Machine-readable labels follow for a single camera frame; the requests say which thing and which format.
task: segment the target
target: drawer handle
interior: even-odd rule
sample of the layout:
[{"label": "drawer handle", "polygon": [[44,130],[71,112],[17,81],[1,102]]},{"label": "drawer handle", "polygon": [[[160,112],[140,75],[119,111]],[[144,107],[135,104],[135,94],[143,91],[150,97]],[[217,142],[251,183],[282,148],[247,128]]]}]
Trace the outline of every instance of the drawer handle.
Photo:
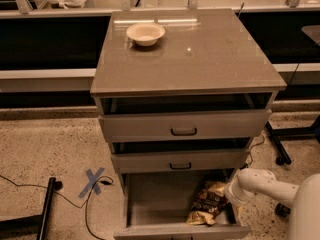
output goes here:
[{"label": "drawer handle", "polygon": [[194,136],[196,135],[198,132],[197,128],[192,128],[191,130],[187,131],[185,129],[180,129],[180,131],[178,129],[173,129],[171,128],[171,134],[173,136]]},{"label": "drawer handle", "polygon": [[[171,237],[171,240],[174,240],[174,238],[173,238],[173,237]],[[192,236],[190,237],[190,240],[193,240],[193,237],[192,237]]]},{"label": "drawer handle", "polygon": [[186,166],[175,166],[172,163],[170,163],[170,168],[172,170],[189,170],[192,168],[192,164],[189,162]]}]

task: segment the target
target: floor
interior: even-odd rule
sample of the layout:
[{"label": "floor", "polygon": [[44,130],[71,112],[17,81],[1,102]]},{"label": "floor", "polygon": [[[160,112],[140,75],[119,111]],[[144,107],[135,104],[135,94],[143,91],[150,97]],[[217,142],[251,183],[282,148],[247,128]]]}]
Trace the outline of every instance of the floor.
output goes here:
[{"label": "floor", "polygon": [[[277,102],[273,112],[270,121],[275,128],[309,126],[320,114],[320,102]],[[278,180],[294,184],[319,172],[320,145],[314,137],[284,140],[292,164],[278,166],[277,150],[265,131],[262,135],[265,141],[251,150],[252,168],[269,169]],[[256,137],[253,144],[262,139]],[[88,197],[84,191],[88,170],[111,177],[114,184],[99,185],[100,194],[92,192],[88,224],[100,238],[113,239],[113,232],[121,228],[123,196],[95,107],[0,110],[0,140],[2,176],[16,184],[42,186],[49,177],[56,177],[63,183],[59,193],[77,206]],[[41,213],[44,197],[41,187],[16,187],[0,178],[0,220]],[[276,205],[276,201],[257,195],[242,208],[240,221],[252,230],[245,240],[286,238],[288,218],[275,215]],[[76,208],[59,195],[54,195],[52,207],[47,239],[95,239],[86,228],[85,207]],[[16,233],[6,238],[36,239],[36,235]]]}]

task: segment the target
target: gray cabinet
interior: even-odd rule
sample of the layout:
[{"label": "gray cabinet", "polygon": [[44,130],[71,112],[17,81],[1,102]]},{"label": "gray cabinet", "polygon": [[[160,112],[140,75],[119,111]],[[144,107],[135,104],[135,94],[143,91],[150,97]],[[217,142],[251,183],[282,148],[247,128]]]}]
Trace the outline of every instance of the gray cabinet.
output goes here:
[{"label": "gray cabinet", "polygon": [[[144,21],[166,29],[151,47],[125,34]],[[231,10],[113,13],[91,95],[126,200],[115,238],[243,238],[231,205],[211,227],[186,217],[204,178],[245,163],[285,86]]]}]

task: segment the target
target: bottom drawer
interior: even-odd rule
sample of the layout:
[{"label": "bottom drawer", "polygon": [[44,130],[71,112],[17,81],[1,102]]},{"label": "bottom drawer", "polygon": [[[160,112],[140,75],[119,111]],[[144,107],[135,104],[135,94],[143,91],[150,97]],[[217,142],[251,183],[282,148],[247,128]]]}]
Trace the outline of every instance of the bottom drawer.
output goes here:
[{"label": "bottom drawer", "polygon": [[216,217],[213,226],[186,224],[191,203],[204,179],[225,181],[232,172],[230,169],[123,175],[126,223],[125,228],[115,232],[114,238],[212,240],[245,237],[250,228],[241,226],[231,205]]}]

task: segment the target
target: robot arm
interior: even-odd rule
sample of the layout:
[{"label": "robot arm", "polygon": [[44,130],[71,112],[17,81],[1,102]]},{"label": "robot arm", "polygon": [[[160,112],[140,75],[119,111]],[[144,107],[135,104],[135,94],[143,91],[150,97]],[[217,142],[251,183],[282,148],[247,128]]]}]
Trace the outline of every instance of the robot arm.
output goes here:
[{"label": "robot arm", "polygon": [[238,206],[246,204],[255,194],[264,194],[292,208],[298,185],[277,181],[269,170],[243,169],[225,187],[228,200]]}]

